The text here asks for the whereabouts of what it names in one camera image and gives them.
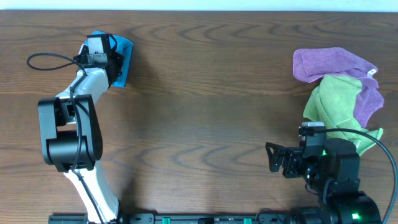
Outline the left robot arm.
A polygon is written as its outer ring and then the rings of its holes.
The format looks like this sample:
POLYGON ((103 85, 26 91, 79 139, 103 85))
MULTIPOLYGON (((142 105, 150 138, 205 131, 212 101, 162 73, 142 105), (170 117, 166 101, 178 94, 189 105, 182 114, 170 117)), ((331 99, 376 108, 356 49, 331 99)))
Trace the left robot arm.
POLYGON ((100 159, 103 139, 95 104, 111 86, 124 86, 131 53, 90 50, 83 46, 68 65, 76 78, 61 93, 38 102, 40 142, 44 161, 76 188, 87 223, 118 223, 119 200, 112 193, 100 159))

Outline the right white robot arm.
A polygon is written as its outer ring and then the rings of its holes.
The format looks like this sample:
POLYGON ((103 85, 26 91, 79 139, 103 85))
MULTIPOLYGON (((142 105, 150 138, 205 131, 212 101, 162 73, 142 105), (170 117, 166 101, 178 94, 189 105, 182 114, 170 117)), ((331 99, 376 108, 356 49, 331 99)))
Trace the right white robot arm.
POLYGON ((360 158, 355 145, 324 133, 303 137, 297 147, 267 143, 271 172, 286 179, 303 178, 318 195, 319 206, 296 208, 285 223, 380 223, 373 199, 359 190, 360 158))

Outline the blue microfiber cloth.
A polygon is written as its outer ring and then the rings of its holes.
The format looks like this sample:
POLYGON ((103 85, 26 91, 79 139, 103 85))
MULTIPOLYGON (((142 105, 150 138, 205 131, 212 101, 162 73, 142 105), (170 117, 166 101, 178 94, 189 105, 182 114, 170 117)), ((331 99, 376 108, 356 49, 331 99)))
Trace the blue microfiber cloth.
POLYGON ((129 74, 133 42, 125 37, 94 31, 86 36, 83 64, 106 71, 109 86, 124 88, 129 74))

